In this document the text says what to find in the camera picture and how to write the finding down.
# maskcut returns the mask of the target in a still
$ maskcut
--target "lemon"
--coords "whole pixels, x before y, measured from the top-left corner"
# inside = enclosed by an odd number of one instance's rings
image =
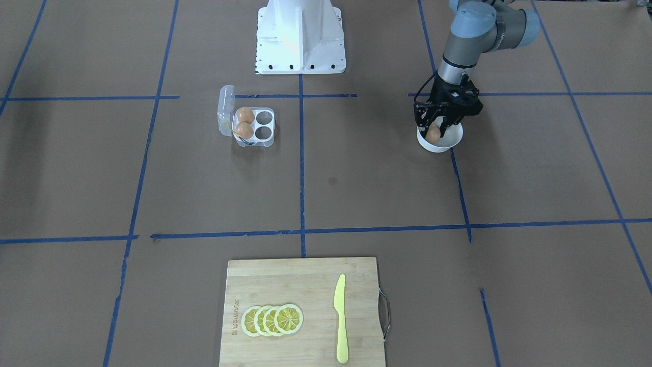
[[[265,330],[266,333],[268,333],[271,336],[281,336],[283,335],[282,332],[280,332],[275,325],[274,319],[276,318],[276,313],[278,311],[279,307],[272,307],[269,308],[266,312],[265,315],[263,316],[263,329]]]
[[[259,309],[260,306],[249,307],[243,313],[243,318],[240,320],[240,324],[242,325],[244,333],[252,337],[260,336],[260,334],[256,331],[256,319],[254,318],[256,316],[256,311]]]
[[[303,312],[295,304],[284,304],[278,307],[274,326],[283,334],[294,334],[303,325]]]
[[[261,334],[262,336],[269,336],[269,333],[265,331],[265,312],[272,308],[272,306],[267,305],[259,308],[256,311],[256,314],[254,315],[254,319],[256,320],[256,323],[254,324],[254,328],[256,328],[256,332],[258,334]]]

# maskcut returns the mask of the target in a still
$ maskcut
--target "wooden cutting board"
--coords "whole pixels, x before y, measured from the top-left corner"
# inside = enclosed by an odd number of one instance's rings
[[[340,274],[346,274],[346,366],[385,367],[374,257],[229,261],[220,367],[342,366],[333,308]],[[303,311],[295,334],[252,338],[242,331],[242,313],[249,307],[288,303]]]

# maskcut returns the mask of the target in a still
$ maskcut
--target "brown egg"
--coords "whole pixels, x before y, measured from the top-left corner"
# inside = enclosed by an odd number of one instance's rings
[[[254,130],[246,122],[240,122],[235,126],[235,132],[243,139],[249,139],[254,136]]]
[[[426,133],[426,141],[431,144],[437,144],[440,139],[441,131],[439,131],[439,127],[437,127],[437,125],[433,124]]]
[[[238,122],[252,123],[254,122],[254,111],[249,107],[240,107],[237,111]]]

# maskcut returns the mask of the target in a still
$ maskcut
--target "egg tray lid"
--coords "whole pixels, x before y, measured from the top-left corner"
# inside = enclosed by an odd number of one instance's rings
[[[235,87],[224,86],[220,89],[220,99],[217,104],[217,124],[224,136],[233,136],[231,122],[235,110]]]

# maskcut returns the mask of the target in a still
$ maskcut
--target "white bracket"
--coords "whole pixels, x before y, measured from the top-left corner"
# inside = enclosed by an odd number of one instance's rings
[[[331,0],[269,0],[258,10],[256,73],[346,70],[342,12]]]

